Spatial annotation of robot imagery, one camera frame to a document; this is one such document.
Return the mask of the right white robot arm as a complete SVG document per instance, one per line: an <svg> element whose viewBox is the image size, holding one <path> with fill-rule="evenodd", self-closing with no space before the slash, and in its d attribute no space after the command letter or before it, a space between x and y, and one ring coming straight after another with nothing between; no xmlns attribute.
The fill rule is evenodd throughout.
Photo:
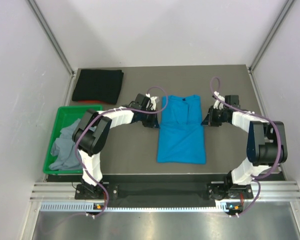
<svg viewBox="0 0 300 240"><path fill-rule="evenodd" d="M266 176L288 158L285 126L281 121L272 121L255 114L253 111L240 109L238 95L221 96L213 93L215 102L208 109L202 121L203 126L220 127L223 123L231 124L247 133L246 158L225 177L223 192L229 198L235 198L242 191L242 186L260 179L262 172Z"/></svg>

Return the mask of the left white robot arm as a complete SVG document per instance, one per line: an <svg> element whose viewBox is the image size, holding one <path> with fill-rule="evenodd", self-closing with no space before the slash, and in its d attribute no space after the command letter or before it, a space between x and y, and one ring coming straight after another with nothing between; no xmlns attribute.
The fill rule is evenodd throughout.
<svg viewBox="0 0 300 240"><path fill-rule="evenodd" d="M75 155L82 163L81 184L92 198L99 198L104 191L101 184L101 151L104 148L110 129L121 125L142 122L146 128L158 129L157 103L159 97L138 94L129 104L107 111L88 109L73 132Z"/></svg>

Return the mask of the blue t shirt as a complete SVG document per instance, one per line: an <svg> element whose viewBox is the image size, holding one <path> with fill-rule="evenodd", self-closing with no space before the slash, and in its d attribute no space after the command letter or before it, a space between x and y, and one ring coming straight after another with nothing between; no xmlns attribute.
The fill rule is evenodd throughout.
<svg viewBox="0 0 300 240"><path fill-rule="evenodd" d="M206 164L200 96L164 96L162 105L157 162Z"/></svg>

